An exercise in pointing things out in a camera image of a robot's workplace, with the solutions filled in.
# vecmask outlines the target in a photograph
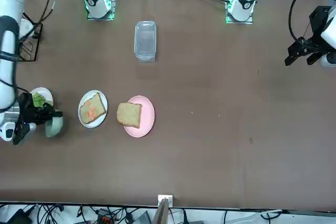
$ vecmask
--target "plate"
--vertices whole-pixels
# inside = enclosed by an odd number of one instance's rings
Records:
[[[54,106],[54,99],[53,99],[53,95],[51,94],[50,90],[40,87],[40,88],[33,89],[30,93],[31,94],[38,93],[44,96],[46,101],[50,101],[51,105]]]
[[[94,120],[92,123],[89,123],[89,124],[86,124],[82,121],[82,118],[80,117],[80,107],[84,105],[84,103],[91,99],[95,94],[99,93],[100,94],[100,99],[104,105],[104,108],[106,110],[106,113],[104,115],[101,115],[100,117],[98,117],[96,120]],[[91,90],[89,92],[87,92],[83,97],[82,99],[80,100],[79,102],[79,105],[78,105],[78,118],[79,118],[79,121],[81,122],[81,124],[83,124],[86,128],[94,128],[94,127],[97,127],[99,126],[105,119],[106,117],[106,114],[107,114],[107,99],[105,97],[105,95],[99,91],[99,90]]]
[[[147,97],[137,95],[128,102],[141,104],[140,128],[124,126],[126,132],[133,137],[146,136],[152,129],[155,120],[155,110],[151,101]]]

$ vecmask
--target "white plate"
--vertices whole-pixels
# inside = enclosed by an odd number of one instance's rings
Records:
[[[104,105],[104,108],[106,110],[106,113],[104,115],[101,115],[100,117],[98,117],[98,119],[94,120],[92,123],[86,124],[82,121],[82,118],[80,117],[80,107],[84,105],[84,103],[91,99],[95,94],[99,93],[100,94],[100,99]],[[87,92],[83,98],[80,100],[79,105],[78,105],[78,118],[79,121],[81,122],[81,124],[83,124],[86,128],[94,128],[99,126],[105,119],[107,114],[107,99],[105,97],[105,95],[100,92],[99,90],[91,90],[89,92]]]
[[[51,102],[52,106],[54,106],[53,95],[51,94],[51,92],[48,89],[46,89],[46,88],[35,88],[30,93],[31,94],[38,93],[38,94],[42,95],[47,101]]]

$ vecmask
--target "metal bracket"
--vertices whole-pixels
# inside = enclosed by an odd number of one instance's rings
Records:
[[[157,196],[157,203],[158,206],[160,205],[161,201],[167,199],[168,200],[168,206],[173,207],[173,195],[158,195]]]

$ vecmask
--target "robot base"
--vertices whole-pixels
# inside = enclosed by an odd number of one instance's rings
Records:
[[[235,20],[232,17],[232,15],[228,11],[230,8],[231,8],[231,4],[225,3],[225,22],[227,24],[247,24],[247,25],[252,25],[253,24],[253,17],[252,17],[253,10],[251,12],[250,17],[247,20],[241,22],[241,21]]]
[[[103,16],[103,17],[101,17],[101,18],[94,18],[94,17],[92,17],[91,14],[88,11],[88,5],[87,5],[86,1],[84,1],[84,3],[85,3],[86,14],[87,14],[87,19],[88,20],[114,20],[114,13],[115,13],[115,9],[116,9],[116,7],[115,7],[116,3],[115,2],[107,0],[107,4],[108,5],[110,5],[110,6],[114,5],[114,6],[112,7],[111,11],[108,11],[106,13],[106,15]]]

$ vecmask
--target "floor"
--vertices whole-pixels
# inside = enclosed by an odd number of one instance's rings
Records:
[[[5,206],[0,209],[0,222],[7,222],[9,218],[18,210],[23,209],[26,207],[26,205],[10,205]],[[39,206],[35,207],[33,212],[30,215],[30,218],[33,221],[33,224],[37,224],[37,212],[38,212]],[[118,208],[111,207],[110,211],[114,211]],[[60,213],[60,211],[56,211],[53,214],[54,219],[58,222],[58,224],[61,223],[68,223],[68,224],[74,224],[83,222],[82,216],[77,217],[77,211],[78,206],[66,206],[64,211]],[[84,207],[84,216],[85,220],[93,220],[95,221],[97,219],[96,214],[89,208]],[[144,209],[140,208],[137,211],[134,212],[133,217],[134,219],[137,219],[140,217],[145,211],[148,211],[149,216],[151,219],[153,219],[155,215],[155,209]],[[45,211],[43,209],[40,212],[40,219],[42,218]],[[219,210],[191,210],[187,209],[186,214],[188,217],[188,221],[203,221],[203,223],[211,223],[211,224],[221,224],[223,223],[223,217],[224,217],[224,211]],[[180,223],[183,221],[183,213],[181,209],[172,209],[172,214],[174,216],[174,220],[171,218],[171,215],[169,215],[167,224],[173,224],[173,223]],[[234,212],[230,211],[228,212],[226,216],[226,223],[230,223],[230,220],[235,220],[238,218],[247,217],[254,214],[254,212]],[[332,224],[336,222],[335,217],[319,217],[319,216],[305,216],[305,215],[280,215],[279,218],[274,219],[271,221],[272,224]],[[260,216],[255,217],[252,220],[241,222],[244,224],[254,223],[254,224],[267,224],[267,221],[263,220]]]

